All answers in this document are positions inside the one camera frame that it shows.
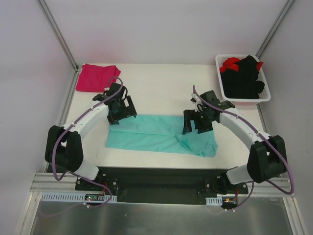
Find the teal t shirt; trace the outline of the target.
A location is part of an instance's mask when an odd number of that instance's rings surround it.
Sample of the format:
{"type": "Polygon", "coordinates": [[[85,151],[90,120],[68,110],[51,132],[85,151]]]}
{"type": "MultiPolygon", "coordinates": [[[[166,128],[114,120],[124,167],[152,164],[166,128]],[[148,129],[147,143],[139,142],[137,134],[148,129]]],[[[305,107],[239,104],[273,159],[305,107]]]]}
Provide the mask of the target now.
{"type": "Polygon", "coordinates": [[[169,115],[137,115],[109,127],[105,147],[214,157],[218,144],[214,132],[183,134],[184,118],[169,115]]]}

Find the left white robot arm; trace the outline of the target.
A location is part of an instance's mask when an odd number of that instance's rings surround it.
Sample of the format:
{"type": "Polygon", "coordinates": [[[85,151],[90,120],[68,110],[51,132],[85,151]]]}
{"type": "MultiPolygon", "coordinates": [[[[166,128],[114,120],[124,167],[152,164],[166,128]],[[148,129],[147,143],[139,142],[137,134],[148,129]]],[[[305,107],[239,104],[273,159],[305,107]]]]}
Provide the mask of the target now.
{"type": "Polygon", "coordinates": [[[100,121],[118,125],[120,120],[136,115],[127,88],[121,82],[113,82],[102,94],[97,94],[88,109],[74,121],[49,129],[45,161],[52,166],[53,173],[60,168],[87,180],[86,184],[92,190],[99,190],[105,181],[104,173],[84,159],[82,141],[100,121]]]}

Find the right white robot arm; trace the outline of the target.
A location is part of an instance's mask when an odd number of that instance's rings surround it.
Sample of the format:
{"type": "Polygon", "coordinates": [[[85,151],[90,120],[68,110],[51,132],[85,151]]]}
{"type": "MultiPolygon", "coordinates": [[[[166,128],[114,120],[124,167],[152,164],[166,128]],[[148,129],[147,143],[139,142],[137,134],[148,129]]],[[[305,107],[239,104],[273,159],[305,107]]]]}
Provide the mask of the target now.
{"type": "Polygon", "coordinates": [[[287,173],[290,190],[286,191],[277,185],[275,188],[284,194],[293,194],[294,180],[287,162],[285,142],[281,136],[272,136],[256,129],[239,114],[234,104],[230,101],[221,102],[214,91],[203,94],[193,91],[191,102],[195,108],[183,112],[184,135],[193,130],[198,134],[212,131],[212,123],[217,122],[235,134],[249,150],[247,164],[224,171],[211,183],[214,192],[226,195],[233,192],[239,184],[248,182],[268,182],[274,185],[271,181],[273,177],[287,173]]]}

